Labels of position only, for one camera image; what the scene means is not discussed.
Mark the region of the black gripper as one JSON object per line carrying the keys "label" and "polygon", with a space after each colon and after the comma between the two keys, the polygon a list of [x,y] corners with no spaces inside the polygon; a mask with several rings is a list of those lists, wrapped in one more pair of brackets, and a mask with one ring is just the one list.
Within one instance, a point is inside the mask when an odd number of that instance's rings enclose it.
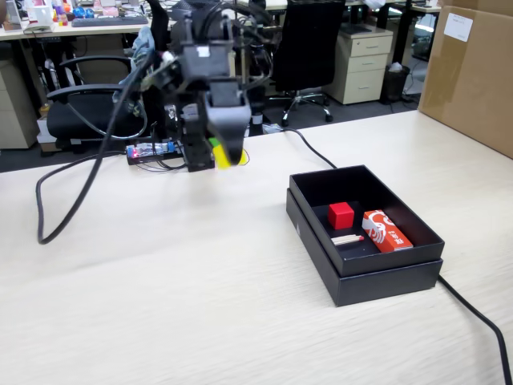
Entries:
{"label": "black gripper", "polygon": [[246,94],[235,79],[213,81],[205,96],[205,111],[210,121],[209,138],[213,148],[221,147],[230,164],[239,164],[244,135],[251,116]]}

